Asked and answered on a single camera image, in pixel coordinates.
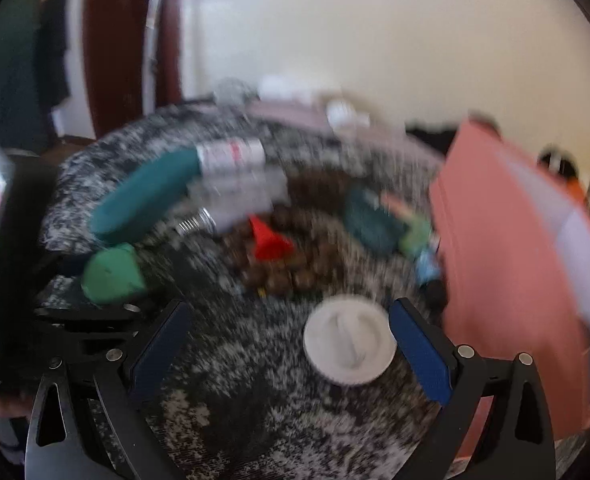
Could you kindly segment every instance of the beige wall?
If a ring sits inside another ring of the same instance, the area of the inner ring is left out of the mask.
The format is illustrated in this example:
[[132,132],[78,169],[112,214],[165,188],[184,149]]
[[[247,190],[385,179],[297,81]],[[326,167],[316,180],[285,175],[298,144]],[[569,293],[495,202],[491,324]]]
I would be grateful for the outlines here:
[[389,124],[494,115],[590,169],[590,25],[572,0],[183,0],[186,97],[237,76],[338,84]]

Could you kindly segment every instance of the black and white granite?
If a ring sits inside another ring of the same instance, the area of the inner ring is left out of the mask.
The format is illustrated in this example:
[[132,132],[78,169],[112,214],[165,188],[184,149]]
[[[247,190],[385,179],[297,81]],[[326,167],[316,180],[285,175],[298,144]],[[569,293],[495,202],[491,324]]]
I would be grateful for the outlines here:
[[[94,207],[140,164],[162,153],[224,137],[258,137],[284,166],[328,166],[370,176],[429,214],[437,168],[405,153],[379,152],[278,123],[168,107],[128,124],[62,165],[43,225],[51,250],[84,253]],[[336,239],[347,272],[341,290],[386,304],[408,296],[421,310],[411,264],[378,260],[337,219],[315,218]],[[421,439],[438,406],[424,397],[400,354],[376,381],[333,386],[310,367],[304,323],[321,297],[257,299],[221,262],[221,249],[196,235],[178,249],[141,251],[147,266],[192,310],[187,343],[159,396],[144,407],[150,427],[189,479],[390,479]],[[88,304],[74,280],[57,278],[44,304]]]

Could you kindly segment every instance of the pile of brown balls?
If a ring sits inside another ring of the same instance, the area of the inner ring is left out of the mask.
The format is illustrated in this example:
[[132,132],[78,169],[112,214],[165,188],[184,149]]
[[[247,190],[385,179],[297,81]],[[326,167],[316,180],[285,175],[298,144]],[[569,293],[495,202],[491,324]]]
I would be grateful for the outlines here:
[[258,216],[274,231],[288,237],[295,250],[284,259],[258,261],[253,256],[255,240],[250,222],[236,225],[222,243],[227,263],[238,272],[248,290],[260,295],[290,296],[325,290],[342,280],[344,265],[337,246],[325,236],[313,238],[307,211],[277,205],[272,214]]

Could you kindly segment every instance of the white plastic lid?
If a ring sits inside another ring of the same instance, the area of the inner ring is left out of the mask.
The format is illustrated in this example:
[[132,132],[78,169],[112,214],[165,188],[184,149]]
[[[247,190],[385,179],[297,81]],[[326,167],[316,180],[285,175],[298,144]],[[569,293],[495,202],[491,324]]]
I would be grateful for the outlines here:
[[304,327],[304,350],[313,368],[344,386],[379,377],[393,361],[396,346],[386,311],[361,296],[323,301]]

